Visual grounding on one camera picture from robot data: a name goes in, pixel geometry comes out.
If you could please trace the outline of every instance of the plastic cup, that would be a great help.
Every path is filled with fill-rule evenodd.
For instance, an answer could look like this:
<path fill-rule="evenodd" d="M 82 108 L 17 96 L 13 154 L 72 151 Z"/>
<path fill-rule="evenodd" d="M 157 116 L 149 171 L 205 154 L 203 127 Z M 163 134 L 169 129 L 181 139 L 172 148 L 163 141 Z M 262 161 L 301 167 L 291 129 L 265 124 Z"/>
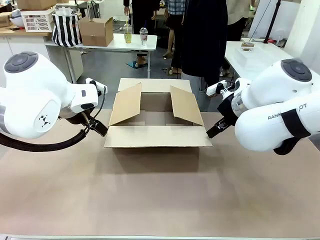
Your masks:
<path fill-rule="evenodd" d="M 145 27 L 140 29 L 140 39 L 142 45 L 144 45 L 146 41 L 148 41 L 148 30 Z"/>
<path fill-rule="evenodd" d="M 132 27 L 129 24 L 123 26 L 124 39 L 126 44 L 130 44 L 132 40 Z"/>

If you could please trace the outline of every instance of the blue object on floor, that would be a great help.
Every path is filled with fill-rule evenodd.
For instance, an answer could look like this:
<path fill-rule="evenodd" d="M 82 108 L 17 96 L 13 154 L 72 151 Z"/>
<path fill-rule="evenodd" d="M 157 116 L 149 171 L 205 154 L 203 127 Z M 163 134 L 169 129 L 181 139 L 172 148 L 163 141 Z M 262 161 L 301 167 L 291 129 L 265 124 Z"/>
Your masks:
<path fill-rule="evenodd" d="M 128 62 L 126 63 L 128 66 L 132 67 L 133 69 L 141 69 L 141 68 L 144 68 L 144 67 L 147 67 L 148 66 L 148 63 L 146 64 L 143 64 L 143 65 L 139 65 L 139 66 L 136 66 L 136 63 L 137 61 L 133 61 L 133 62 Z"/>

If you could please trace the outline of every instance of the white pillar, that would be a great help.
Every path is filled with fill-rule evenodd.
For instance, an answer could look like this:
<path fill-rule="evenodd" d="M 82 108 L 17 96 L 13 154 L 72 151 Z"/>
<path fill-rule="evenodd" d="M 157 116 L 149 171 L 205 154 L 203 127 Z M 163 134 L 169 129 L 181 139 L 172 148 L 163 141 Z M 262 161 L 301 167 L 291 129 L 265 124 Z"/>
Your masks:
<path fill-rule="evenodd" d="M 284 50 L 320 74 L 320 0 L 302 0 Z"/>

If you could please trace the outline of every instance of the black shorts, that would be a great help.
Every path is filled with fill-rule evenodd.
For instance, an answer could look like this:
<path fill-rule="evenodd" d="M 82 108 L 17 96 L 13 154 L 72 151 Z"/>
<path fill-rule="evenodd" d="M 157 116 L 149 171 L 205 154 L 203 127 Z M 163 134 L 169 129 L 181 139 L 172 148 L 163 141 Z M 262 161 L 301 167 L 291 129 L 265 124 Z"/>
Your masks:
<path fill-rule="evenodd" d="M 166 26 L 170 29 L 181 28 L 182 20 L 184 19 L 183 15 L 173 15 L 170 14 L 168 19 L 166 20 Z"/>

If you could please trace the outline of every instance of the plaid shirt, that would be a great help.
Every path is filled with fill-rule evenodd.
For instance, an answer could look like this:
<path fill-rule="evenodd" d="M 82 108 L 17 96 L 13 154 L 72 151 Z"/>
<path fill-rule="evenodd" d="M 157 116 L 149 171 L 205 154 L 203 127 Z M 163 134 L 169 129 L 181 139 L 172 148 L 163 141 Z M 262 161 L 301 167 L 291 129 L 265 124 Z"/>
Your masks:
<path fill-rule="evenodd" d="M 186 8 L 186 0 L 164 0 L 169 14 L 183 15 Z"/>

